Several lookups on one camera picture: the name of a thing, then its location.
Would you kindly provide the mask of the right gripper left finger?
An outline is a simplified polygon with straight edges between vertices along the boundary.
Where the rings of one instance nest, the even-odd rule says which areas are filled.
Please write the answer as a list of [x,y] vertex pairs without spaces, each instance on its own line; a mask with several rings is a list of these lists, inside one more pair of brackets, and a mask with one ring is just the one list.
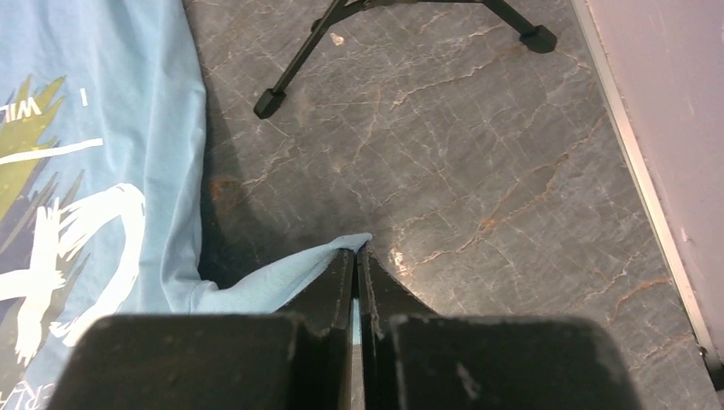
[[355,257],[270,314],[115,315],[81,338],[51,409],[347,409]]

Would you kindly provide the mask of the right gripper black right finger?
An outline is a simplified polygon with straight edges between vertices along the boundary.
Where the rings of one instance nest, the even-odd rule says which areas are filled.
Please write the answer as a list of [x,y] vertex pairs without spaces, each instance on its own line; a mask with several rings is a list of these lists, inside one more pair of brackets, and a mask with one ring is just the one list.
[[601,325],[569,315],[435,312],[368,250],[356,256],[369,409],[639,409]]

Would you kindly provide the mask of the light blue printed t-shirt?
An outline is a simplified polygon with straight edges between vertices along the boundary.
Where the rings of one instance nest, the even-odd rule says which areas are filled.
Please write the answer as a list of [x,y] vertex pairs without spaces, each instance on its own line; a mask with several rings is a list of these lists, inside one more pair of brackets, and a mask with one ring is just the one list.
[[270,313],[371,239],[202,279],[206,103],[179,1],[2,2],[2,408],[46,408],[103,317]]

